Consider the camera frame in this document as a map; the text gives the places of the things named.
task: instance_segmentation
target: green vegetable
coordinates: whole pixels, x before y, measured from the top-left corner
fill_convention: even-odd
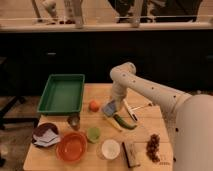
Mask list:
[[[126,129],[135,129],[137,125],[130,125],[126,121],[124,121],[118,114],[114,114],[113,118],[119,123],[120,126]]]

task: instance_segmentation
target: bunch of grapes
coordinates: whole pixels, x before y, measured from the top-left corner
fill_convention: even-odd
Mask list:
[[[159,162],[160,158],[157,156],[157,152],[159,151],[160,137],[157,134],[152,134],[150,140],[146,146],[146,154],[153,162]]]

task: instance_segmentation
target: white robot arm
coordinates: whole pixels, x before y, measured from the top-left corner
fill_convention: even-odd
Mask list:
[[[174,171],[213,170],[213,97],[188,93],[135,76],[134,64],[114,67],[111,98],[122,103],[127,88],[158,104],[163,111],[176,113]]]

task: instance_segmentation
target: orange bowl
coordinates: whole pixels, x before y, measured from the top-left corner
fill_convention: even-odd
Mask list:
[[[58,158],[68,163],[81,160],[87,149],[87,139],[84,133],[71,132],[65,135],[56,147]]]

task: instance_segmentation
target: green plastic tray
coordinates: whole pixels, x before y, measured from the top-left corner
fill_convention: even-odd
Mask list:
[[[39,101],[38,113],[70,115],[80,113],[84,90],[83,74],[52,74]]]

